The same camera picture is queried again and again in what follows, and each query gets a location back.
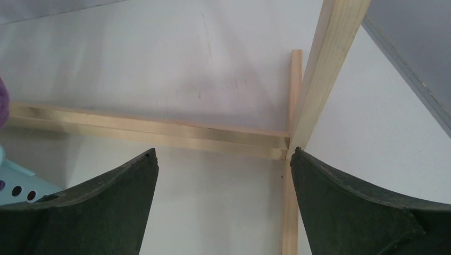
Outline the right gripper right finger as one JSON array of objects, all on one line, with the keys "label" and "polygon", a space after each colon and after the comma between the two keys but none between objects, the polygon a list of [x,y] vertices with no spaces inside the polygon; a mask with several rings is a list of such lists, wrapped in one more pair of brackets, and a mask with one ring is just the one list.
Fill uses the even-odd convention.
[{"label": "right gripper right finger", "polygon": [[297,148],[291,174],[313,254],[450,254],[450,205],[409,197]]}]

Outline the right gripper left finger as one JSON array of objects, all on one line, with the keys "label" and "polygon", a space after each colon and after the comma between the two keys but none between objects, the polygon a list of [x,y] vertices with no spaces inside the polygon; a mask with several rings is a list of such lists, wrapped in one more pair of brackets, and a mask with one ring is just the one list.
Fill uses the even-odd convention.
[{"label": "right gripper left finger", "polygon": [[151,148],[36,202],[1,206],[1,254],[139,254],[158,171]]}]

